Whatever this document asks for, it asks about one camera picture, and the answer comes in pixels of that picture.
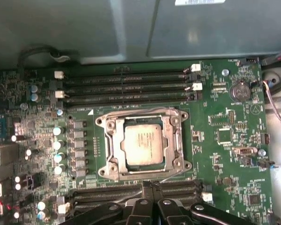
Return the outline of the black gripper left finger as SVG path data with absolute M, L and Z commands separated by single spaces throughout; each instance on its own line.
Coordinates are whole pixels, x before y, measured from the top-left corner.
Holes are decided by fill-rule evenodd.
M 153 183 L 144 181 L 142 198 L 122 208 L 115 202 L 100 205 L 81 215 L 82 225 L 151 225 L 153 216 Z

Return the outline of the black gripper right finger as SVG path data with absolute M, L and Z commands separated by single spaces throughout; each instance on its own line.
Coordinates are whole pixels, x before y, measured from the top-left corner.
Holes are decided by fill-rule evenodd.
M 189 212 L 176 201 L 163 197 L 160 182 L 153 182 L 157 190 L 154 200 L 157 203 L 162 225 L 226 225 L 228 214 L 205 203 L 194 203 Z

